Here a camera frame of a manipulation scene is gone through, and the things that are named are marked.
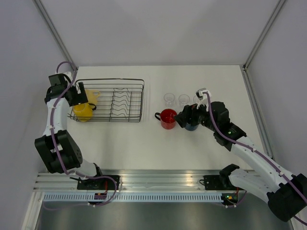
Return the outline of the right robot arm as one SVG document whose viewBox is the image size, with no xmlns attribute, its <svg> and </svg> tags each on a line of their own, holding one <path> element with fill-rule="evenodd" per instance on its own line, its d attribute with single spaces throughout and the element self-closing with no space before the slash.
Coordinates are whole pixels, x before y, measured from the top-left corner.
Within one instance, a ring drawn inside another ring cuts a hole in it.
<svg viewBox="0 0 307 230">
<path fill-rule="evenodd" d="M 294 175 L 258 151 L 246 133 L 230 121 L 223 102 L 186 105 L 174 119 L 182 128 L 202 125 L 213 131 L 218 144 L 241 158 L 259 175 L 249 176 L 239 166 L 231 164 L 220 171 L 222 188 L 242 188 L 267 203 L 281 221 L 294 218 L 306 225 L 297 214 L 307 206 L 307 178 L 303 174 Z"/>
</svg>

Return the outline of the red mug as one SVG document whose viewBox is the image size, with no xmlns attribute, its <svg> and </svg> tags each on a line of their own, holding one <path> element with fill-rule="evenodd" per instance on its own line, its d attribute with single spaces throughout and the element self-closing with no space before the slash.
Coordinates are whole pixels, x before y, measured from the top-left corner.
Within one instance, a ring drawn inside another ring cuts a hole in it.
<svg viewBox="0 0 307 230">
<path fill-rule="evenodd" d="M 173 109 L 164 109 L 162 112 L 156 112 L 154 117 L 160 121 L 161 126 L 164 129 L 171 130 L 176 126 L 176 121 L 174 117 L 177 115 L 176 111 Z"/>
</svg>

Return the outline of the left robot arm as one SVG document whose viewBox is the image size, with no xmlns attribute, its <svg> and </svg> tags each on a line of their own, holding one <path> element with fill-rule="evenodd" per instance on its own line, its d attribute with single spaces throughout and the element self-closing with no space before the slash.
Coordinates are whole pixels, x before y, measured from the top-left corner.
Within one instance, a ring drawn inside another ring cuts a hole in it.
<svg viewBox="0 0 307 230">
<path fill-rule="evenodd" d="M 48 79 L 50 87 L 44 98 L 47 124 L 42 137 L 35 139 L 35 148 L 49 173 L 77 175 L 88 179 L 88 184 L 99 190 L 105 184 L 99 166 L 83 159 L 79 146 L 67 130 L 69 109 L 87 101 L 84 85 L 79 83 L 79 92 L 73 85 L 75 75 L 71 72 L 56 73 Z"/>
</svg>

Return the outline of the clear glass cup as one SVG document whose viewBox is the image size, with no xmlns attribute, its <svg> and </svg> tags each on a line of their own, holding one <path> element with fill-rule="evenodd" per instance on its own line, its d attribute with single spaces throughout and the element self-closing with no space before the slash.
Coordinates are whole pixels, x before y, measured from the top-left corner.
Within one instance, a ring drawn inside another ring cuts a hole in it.
<svg viewBox="0 0 307 230">
<path fill-rule="evenodd" d="M 199 103 L 199 98 L 198 98 L 196 95 L 193 97 L 193 102 L 194 102 L 195 104 L 198 104 L 198 103 Z"/>
<path fill-rule="evenodd" d="M 186 94 L 182 94 L 178 97 L 178 103 L 180 107 L 184 107 L 186 105 L 189 105 L 190 103 L 190 97 Z"/>
<path fill-rule="evenodd" d="M 164 102 L 165 102 L 165 106 L 166 106 L 167 108 L 172 108 L 172 107 L 174 107 L 175 102 L 176 102 L 175 100 L 176 100 L 175 95 L 172 94 L 172 93 L 166 93 L 166 94 L 164 95 Z"/>
</svg>

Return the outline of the blue mug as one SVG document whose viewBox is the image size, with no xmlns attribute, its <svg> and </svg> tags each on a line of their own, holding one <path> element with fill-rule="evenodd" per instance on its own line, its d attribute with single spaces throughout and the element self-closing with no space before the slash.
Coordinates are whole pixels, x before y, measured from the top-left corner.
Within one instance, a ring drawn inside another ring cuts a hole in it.
<svg viewBox="0 0 307 230">
<path fill-rule="evenodd" d="M 195 131 L 198 128 L 199 125 L 191 125 L 191 124 L 186 124 L 185 129 L 187 131 Z"/>
</svg>

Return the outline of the pale yellow mug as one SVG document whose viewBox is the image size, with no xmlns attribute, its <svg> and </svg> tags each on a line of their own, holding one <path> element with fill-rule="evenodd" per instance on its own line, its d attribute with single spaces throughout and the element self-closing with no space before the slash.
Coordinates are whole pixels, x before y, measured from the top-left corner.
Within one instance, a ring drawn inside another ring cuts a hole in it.
<svg viewBox="0 0 307 230">
<path fill-rule="evenodd" d="M 100 91 L 85 89 L 87 100 L 89 104 L 97 105 L 97 99 L 100 96 Z"/>
</svg>

